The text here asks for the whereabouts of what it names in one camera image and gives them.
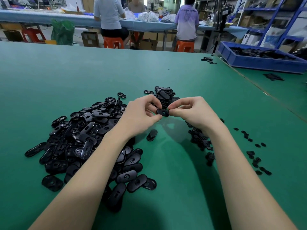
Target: blue shelf rack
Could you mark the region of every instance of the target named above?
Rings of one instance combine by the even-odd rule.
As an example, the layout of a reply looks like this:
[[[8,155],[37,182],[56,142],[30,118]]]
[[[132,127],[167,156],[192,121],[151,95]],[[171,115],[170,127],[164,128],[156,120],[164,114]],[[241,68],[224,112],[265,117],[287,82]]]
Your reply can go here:
[[[273,12],[272,14],[272,18],[269,22],[269,24],[267,25],[267,27],[265,29],[255,29],[255,28],[251,28],[251,27],[248,27],[247,29],[251,32],[256,32],[256,33],[259,33],[259,34],[262,34],[262,37],[258,43],[258,46],[261,45],[267,31],[270,29],[271,25],[273,24],[273,21],[274,19],[276,18],[278,12],[280,11],[280,8],[283,4],[284,0],[281,0],[280,3],[278,4],[277,7],[274,7],[274,8],[238,8],[237,11],[236,11],[236,15],[237,13],[239,12],[239,10],[243,10],[243,11],[270,11],[270,12]],[[292,27],[293,23],[295,22],[295,20],[297,19],[297,17],[299,16],[299,14],[302,12],[302,11],[307,11],[307,7],[305,7],[307,3],[307,0],[303,0],[301,6],[299,7],[299,9],[296,11],[296,13],[294,14],[294,16],[292,17],[290,23],[288,24],[288,27],[286,29],[286,31],[284,32],[284,34],[282,35],[282,37],[280,38],[279,42],[278,42],[278,45],[276,48],[279,48],[280,45],[282,44],[282,42],[285,40],[285,39],[291,39],[291,40],[294,40],[294,41],[302,41],[303,38],[300,38],[300,37],[292,37],[292,36],[287,36],[287,33],[289,32],[290,28]]]
[[[295,14],[293,15],[292,19],[290,20],[290,22],[289,22],[289,24],[287,26],[286,31],[280,37],[279,42],[276,45],[276,48],[279,48],[283,44],[285,39],[290,39],[290,40],[293,40],[293,41],[296,41],[296,42],[303,41],[304,38],[295,37],[295,36],[289,36],[287,34],[288,34],[289,30],[291,29],[291,27],[293,26],[294,22],[296,21],[297,17],[301,14],[301,12],[307,11],[307,7],[305,7],[306,3],[307,3],[307,0],[303,0],[302,4],[298,8],[298,10],[295,12]]]

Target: black shorts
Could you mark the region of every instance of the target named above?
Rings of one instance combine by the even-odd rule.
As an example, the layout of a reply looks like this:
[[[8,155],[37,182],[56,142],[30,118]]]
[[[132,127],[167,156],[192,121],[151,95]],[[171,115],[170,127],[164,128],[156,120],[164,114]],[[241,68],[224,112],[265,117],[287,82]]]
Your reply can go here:
[[[105,30],[101,29],[101,34],[104,37],[109,38],[121,38],[122,40],[126,39],[129,36],[129,31],[127,28],[122,27],[121,29],[114,29],[114,30]]]

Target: orange plastic stool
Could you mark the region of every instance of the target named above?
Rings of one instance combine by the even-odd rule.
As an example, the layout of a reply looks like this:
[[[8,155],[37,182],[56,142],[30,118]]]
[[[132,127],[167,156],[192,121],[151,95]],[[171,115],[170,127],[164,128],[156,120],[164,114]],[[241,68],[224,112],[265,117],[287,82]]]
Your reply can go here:
[[[177,41],[175,51],[178,52],[194,52],[194,42]]]
[[[137,31],[134,31],[133,34],[134,34],[135,40],[137,41],[140,34]],[[130,39],[129,46],[131,46],[131,43],[135,43],[135,42],[133,42],[132,39]]]
[[[109,37],[103,37],[103,45],[105,48],[118,48],[118,49],[124,49],[124,42],[121,38],[109,38]]]
[[[41,42],[41,40],[38,39],[37,34],[40,34],[42,39],[46,40],[43,32],[41,32],[39,29],[34,29],[34,28],[22,29],[21,33],[22,33],[23,40],[25,42],[28,42],[25,35],[28,35],[32,42]]]

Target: green table surface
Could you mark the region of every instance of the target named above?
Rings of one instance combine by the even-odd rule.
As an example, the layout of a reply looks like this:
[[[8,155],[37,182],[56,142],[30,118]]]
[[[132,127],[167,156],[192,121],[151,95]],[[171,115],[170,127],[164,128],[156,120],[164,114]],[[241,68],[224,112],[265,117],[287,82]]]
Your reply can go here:
[[[298,228],[307,228],[307,124],[219,59],[210,65],[197,53],[12,42],[0,42],[0,51],[1,229],[28,228],[57,194],[41,185],[47,175],[38,162],[42,152],[24,156],[48,139],[52,120],[117,92],[127,95],[127,104],[156,85],[170,86],[178,97],[203,96],[245,156],[255,151],[273,173],[260,179],[281,207]],[[147,131],[135,147],[144,150],[142,173],[157,188],[126,193],[117,214],[100,205],[93,229],[230,229],[216,163],[206,165],[186,123],[168,117],[153,128],[155,140],[145,139]],[[256,148],[261,142],[267,147]]]
[[[307,122],[307,73],[289,74],[273,72],[285,80],[271,81],[263,75],[271,73],[269,71],[234,69],[276,99],[276,101],[280,102],[285,108]]]

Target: blue storage bin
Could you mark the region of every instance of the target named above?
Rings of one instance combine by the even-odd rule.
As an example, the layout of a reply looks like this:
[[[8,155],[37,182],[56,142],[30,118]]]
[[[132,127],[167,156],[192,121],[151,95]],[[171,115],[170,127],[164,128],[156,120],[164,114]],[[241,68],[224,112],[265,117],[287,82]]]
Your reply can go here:
[[[241,56],[235,54],[230,47],[240,47],[242,49],[261,49],[261,50],[274,50],[276,53],[292,57],[295,60],[279,60],[268,59],[251,56]],[[289,53],[284,53],[277,49],[270,49],[264,47],[250,46],[244,44],[238,44],[233,42],[221,42],[218,51],[224,57],[228,64],[232,67],[247,68],[247,69],[260,69],[270,70],[286,73],[305,73],[307,70],[307,61],[298,58]]]

